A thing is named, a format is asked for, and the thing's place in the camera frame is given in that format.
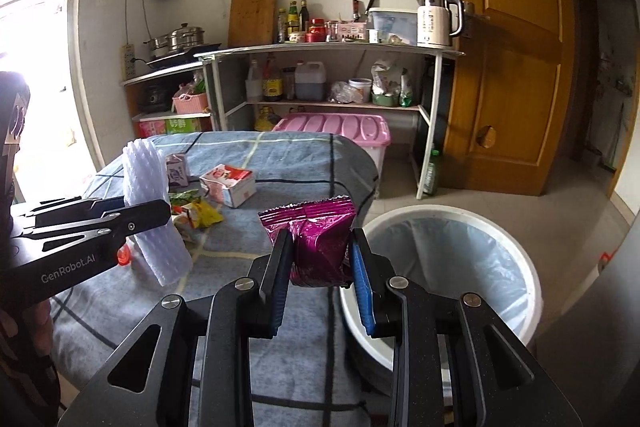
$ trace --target trash can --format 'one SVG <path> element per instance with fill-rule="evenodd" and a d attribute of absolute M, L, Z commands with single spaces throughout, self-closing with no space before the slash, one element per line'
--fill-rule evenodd
<path fill-rule="evenodd" d="M 431 293 L 459 298 L 482 296 L 524 343 L 532 339 L 542 313 L 538 274 L 523 248 L 488 219 L 452 206 L 420 204 L 393 210 L 364 227 L 373 253 L 388 257 L 404 275 Z M 390 394 L 393 339 L 372 339 L 360 322 L 353 285 L 340 288 L 348 346 L 360 374 Z M 446 360 L 444 339 L 438 339 Z M 442 364 L 445 403 L 450 405 L 449 369 Z"/>

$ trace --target power strip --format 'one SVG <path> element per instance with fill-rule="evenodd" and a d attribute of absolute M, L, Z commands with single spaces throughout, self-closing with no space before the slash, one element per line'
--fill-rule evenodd
<path fill-rule="evenodd" d="M 120 49 L 120 60 L 122 62 L 122 74 L 124 80 L 131 80 L 136 76 L 136 63 L 133 44 L 126 44 Z"/>

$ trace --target pink lid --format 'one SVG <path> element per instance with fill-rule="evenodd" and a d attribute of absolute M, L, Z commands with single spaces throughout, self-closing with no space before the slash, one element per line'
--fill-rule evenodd
<path fill-rule="evenodd" d="M 291 113 L 280 120 L 273 130 L 339 134 L 360 147 L 386 147 L 391 143 L 386 120 L 372 114 Z"/>

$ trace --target electric kettle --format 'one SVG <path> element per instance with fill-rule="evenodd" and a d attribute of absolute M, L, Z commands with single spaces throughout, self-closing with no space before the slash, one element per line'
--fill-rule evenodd
<path fill-rule="evenodd" d="M 451 46 L 451 38 L 464 31 L 464 6 L 462 0 L 417 0 L 418 46 Z M 449 6 L 458 7 L 458 27 L 452 31 L 453 13 Z"/>

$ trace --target metal bolt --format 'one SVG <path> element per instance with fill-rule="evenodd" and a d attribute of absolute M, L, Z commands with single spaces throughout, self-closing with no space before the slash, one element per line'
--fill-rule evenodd
<path fill-rule="evenodd" d="M 175 308 L 178 304 L 180 304 L 180 296 L 179 295 L 167 295 L 164 299 L 162 299 L 162 308 L 166 308 L 171 310 Z"/>
<path fill-rule="evenodd" d="M 479 295 L 475 293 L 465 293 L 465 296 L 462 298 L 462 301 L 472 308 L 478 308 L 480 304 L 482 304 L 482 299 Z"/>
<path fill-rule="evenodd" d="M 389 279 L 389 286 L 391 286 L 391 288 L 395 288 L 396 290 L 401 290 L 409 286 L 409 281 L 404 277 L 396 275 L 395 277 L 391 277 L 391 279 Z"/>
<path fill-rule="evenodd" d="M 241 277 L 236 281 L 236 290 L 250 290 L 254 287 L 254 280 L 249 279 L 249 277 Z"/>

